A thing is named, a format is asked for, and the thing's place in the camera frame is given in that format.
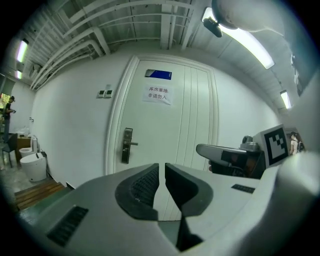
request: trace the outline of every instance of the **white toilet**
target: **white toilet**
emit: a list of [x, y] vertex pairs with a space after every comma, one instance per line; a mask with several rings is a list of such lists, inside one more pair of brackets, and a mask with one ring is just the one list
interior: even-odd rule
[[22, 158], [32, 155], [34, 153], [38, 152], [38, 140], [36, 138], [36, 136], [32, 136], [30, 139], [30, 147], [24, 147], [24, 148], [20, 148], [19, 152], [22, 156]]
[[44, 180], [47, 177], [47, 159], [41, 153], [33, 153], [20, 160], [22, 170], [31, 182]]

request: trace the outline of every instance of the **ceiling light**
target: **ceiling light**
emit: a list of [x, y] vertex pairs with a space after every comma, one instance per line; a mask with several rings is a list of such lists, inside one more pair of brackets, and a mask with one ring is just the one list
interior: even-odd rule
[[280, 92], [280, 95], [283, 99], [284, 105], [287, 109], [291, 108], [291, 103], [290, 103], [290, 99], [289, 99], [289, 95], [287, 93], [287, 90], [283, 90], [282, 92]]
[[18, 55], [16, 57], [16, 59], [19, 62], [23, 61], [27, 46], [28, 46], [28, 41], [26, 39], [23, 39], [21, 41], [21, 43], [20, 43], [19, 52], [18, 52]]
[[[210, 7], [207, 7], [205, 9], [202, 16], [202, 22], [204, 22], [204, 19], [208, 18], [212, 18], [214, 21], [217, 21], [212, 13], [212, 8]], [[221, 24], [219, 25], [219, 28], [222, 32], [237, 40], [240, 44], [247, 48], [266, 69], [271, 68], [275, 64], [267, 50], [251, 33], [240, 28], [229, 29], [222, 26]]]
[[18, 79], [21, 79], [21, 78], [22, 78], [22, 73], [21, 73], [21, 71], [19, 71], [19, 70], [17, 70], [17, 71], [15, 72], [15, 75], [16, 75], [16, 78], [18, 78]]

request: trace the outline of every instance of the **wooden pallet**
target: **wooden pallet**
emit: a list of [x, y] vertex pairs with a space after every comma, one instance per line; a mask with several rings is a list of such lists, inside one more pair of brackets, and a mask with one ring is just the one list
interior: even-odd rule
[[15, 193], [15, 203], [19, 211], [35, 205], [42, 199], [52, 195], [55, 192], [63, 190], [65, 187], [54, 180], [33, 186], [31, 188]]

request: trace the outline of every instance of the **white door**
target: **white door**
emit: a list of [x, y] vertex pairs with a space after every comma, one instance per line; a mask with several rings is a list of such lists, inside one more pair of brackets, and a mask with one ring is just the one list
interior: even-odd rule
[[[147, 69], [172, 72], [171, 80], [145, 77]], [[171, 99], [148, 102], [160, 88], [167, 88]], [[196, 68], [160, 61], [141, 60], [125, 102], [116, 171], [159, 163], [160, 185], [153, 208], [160, 221], [180, 220], [181, 213], [165, 185], [165, 163], [205, 169], [205, 158], [196, 152], [198, 144], [209, 143], [210, 90], [208, 73]], [[125, 128], [133, 129], [129, 163], [121, 163]]]

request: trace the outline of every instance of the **door lock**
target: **door lock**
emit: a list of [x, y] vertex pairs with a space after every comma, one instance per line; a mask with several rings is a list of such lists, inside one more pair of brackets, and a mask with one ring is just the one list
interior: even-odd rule
[[132, 138], [132, 129], [125, 128], [124, 135], [123, 135], [123, 143], [122, 143], [122, 156], [121, 156], [121, 163], [128, 164], [129, 163], [129, 156], [130, 156], [130, 146], [138, 146], [138, 143], [131, 142]]

